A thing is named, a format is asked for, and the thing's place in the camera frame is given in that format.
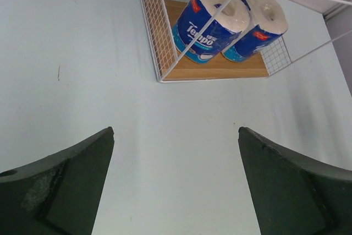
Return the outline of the blue white-striped toilet roll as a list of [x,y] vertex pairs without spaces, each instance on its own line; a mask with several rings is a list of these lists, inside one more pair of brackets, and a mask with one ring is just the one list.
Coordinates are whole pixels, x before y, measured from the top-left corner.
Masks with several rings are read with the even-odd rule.
[[232,62],[246,61],[288,30],[284,11],[276,0],[241,1],[248,9],[250,22],[239,38],[222,51]]

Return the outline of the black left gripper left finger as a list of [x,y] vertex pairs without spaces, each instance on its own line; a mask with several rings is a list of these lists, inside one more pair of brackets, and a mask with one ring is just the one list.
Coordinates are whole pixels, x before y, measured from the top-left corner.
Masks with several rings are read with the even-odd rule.
[[1,173],[1,234],[91,234],[114,131]]

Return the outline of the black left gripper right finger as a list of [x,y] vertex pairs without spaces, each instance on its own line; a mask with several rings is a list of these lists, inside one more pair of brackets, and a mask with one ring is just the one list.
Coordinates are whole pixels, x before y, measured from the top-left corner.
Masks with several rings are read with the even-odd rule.
[[351,171],[239,128],[239,150],[261,234],[351,234]]

